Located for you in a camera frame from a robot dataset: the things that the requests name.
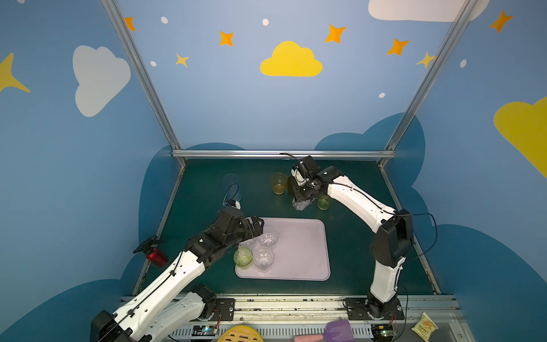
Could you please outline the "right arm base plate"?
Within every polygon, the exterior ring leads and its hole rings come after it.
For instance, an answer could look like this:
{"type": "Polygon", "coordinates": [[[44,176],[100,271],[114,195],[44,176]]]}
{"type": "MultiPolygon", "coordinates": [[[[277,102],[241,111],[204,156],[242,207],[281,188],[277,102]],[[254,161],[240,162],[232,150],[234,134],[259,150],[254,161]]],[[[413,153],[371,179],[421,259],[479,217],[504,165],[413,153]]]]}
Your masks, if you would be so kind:
{"type": "Polygon", "coordinates": [[[343,299],[343,306],[350,321],[368,320],[404,320],[404,308],[395,296],[386,303],[367,297],[347,297],[343,299]]]}

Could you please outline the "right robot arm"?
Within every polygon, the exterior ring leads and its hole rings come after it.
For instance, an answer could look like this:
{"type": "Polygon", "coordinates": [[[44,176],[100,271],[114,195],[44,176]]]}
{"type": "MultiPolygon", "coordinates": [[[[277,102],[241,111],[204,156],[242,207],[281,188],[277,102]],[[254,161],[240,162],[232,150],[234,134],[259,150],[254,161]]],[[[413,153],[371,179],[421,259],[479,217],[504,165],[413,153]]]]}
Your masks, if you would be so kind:
{"type": "Polygon", "coordinates": [[[322,169],[310,155],[296,159],[288,184],[295,209],[303,210],[327,195],[346,206],[369,226],[375,234],[370,246],[375,270],[367,295],[367,313],[370,318],[380,320],[394,312],[399,304],[397,288],[400,274],[407,253],[413,246],[412,215],[376,200],[337,168],[330,166],[322,169]]]}

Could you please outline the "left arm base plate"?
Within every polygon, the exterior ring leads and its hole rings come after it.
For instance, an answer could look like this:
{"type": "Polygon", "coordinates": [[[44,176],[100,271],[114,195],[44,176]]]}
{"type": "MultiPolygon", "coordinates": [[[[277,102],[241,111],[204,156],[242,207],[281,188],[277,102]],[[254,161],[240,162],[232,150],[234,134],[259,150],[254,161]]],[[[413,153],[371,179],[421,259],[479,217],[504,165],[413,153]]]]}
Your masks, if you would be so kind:
{"type": "Polygon", "coordinates": [[[205,304],[199,316],[201,321],[232,321],[234,319],[235,299],[220,298],[205,304]]]}

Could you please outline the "pink plastic tray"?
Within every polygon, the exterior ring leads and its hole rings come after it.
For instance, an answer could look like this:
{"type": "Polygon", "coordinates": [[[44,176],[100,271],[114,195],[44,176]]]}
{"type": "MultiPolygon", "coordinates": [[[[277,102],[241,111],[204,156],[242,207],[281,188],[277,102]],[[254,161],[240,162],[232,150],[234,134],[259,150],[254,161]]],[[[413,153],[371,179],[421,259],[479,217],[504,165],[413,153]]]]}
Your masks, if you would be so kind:
{"type": "Polygon", "coordinates": [[[270,247],[275,254],[266,272],[252,265],[235,267],[242,279],[273,279],[323,282],[330,277],[325,225],[319,219],[265,218],[264,230],[275,229],[279,241],[270,247]]]}

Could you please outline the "brown textured cup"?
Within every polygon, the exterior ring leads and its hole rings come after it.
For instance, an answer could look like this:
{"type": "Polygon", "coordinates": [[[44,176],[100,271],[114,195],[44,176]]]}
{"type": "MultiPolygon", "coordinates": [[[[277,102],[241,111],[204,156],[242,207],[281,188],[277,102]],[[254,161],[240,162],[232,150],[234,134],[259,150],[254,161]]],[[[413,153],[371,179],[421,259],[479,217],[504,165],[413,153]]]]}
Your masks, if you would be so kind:
{"type": "Polygon", "coordinates": [[[297,186],[294,176],[289,176],[287,180],[287,190],[289,191],[290,196],[294,197],[295,187],[297,186]]]}

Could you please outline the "clear faceted glass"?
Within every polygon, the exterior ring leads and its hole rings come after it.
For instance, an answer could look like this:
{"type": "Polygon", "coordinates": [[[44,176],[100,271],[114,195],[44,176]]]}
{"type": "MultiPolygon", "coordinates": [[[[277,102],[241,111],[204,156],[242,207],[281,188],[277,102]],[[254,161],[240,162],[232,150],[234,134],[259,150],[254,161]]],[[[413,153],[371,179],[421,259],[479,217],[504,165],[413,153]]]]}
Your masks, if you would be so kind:
{"type": "Polygon", "coordinates": [[[265,247],[272,247],[279,241],[279,233],[275,229],[265,229],[257,240],[265,247]]]}
{"type": "Polygon", "coordinates": [[[268,271],[275,262],[275,254],[269,247],[257,247],[253,251],[253,263],[259,270],[268,271]]]}
{"type": "Polygon", "coordinates": [[[239,243],[239,249],[248,248],[253,250],[256,244],[257,238],[252,238],[239,243]]]}
{"type": "Polygon", "coordinates": [[[293,200],[292,200],[293,208],[298,210],[298,211],[304,211],[312,203],[313,203],[313,199],[296,199],[296,198],[293,198],[293,200]]]}

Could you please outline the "yellow transparent cup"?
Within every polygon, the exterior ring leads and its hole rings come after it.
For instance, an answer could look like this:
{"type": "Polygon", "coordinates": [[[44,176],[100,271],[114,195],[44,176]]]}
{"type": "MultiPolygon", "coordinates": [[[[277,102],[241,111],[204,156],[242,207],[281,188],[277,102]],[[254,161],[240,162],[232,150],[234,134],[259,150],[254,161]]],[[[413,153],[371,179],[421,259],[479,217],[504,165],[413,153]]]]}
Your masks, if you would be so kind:
{"type": "Polygon", "coordinates": [[[275,195],[283,195],[286,192],[288,176],[283,172],[277,172],[271,176],[272,191],[275,195]]]}

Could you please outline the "clear faceted glass back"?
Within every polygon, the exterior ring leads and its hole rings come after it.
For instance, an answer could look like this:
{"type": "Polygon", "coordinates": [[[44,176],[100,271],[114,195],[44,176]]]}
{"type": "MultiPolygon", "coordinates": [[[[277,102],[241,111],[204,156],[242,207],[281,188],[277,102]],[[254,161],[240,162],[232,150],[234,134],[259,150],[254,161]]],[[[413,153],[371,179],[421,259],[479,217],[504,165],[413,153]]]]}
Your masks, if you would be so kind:
{"type": "Polygon", "coordinates": [[[279,241],[279,233],[275,229],[265,229],[257,240],[265,247],[272,247],[279,241]]]}

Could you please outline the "small green cup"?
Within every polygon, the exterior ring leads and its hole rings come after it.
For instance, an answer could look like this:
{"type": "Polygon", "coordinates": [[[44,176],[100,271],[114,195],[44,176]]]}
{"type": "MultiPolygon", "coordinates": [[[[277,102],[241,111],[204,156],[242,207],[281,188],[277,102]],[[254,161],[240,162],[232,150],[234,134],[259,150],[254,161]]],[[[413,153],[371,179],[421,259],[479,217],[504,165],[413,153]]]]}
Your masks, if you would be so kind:
{"type": "Polygon", "coordinates": [[[253,252],[248,247],[240,247],[234,252],[233,260],[237,267],[239,268],[249,268],[253,262],[253,252]]]}

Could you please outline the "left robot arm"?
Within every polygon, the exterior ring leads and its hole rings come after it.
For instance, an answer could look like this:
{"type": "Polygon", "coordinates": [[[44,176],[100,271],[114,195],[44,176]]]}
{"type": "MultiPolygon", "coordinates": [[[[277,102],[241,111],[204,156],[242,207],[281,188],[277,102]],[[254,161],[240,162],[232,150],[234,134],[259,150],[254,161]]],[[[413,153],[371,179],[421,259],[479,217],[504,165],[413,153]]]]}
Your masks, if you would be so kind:
{"type": "Polygon", "coordinates": [[[102,311],[92,320],[91,341],[161,341],[184,323],[212,318],[217,296],[206,286],[194,287],[181,300],[176,296],[228,249],[263,232],[262,218],[245,217],[237,206],[224,207],[139,295],[115,312],[102,311]]]}

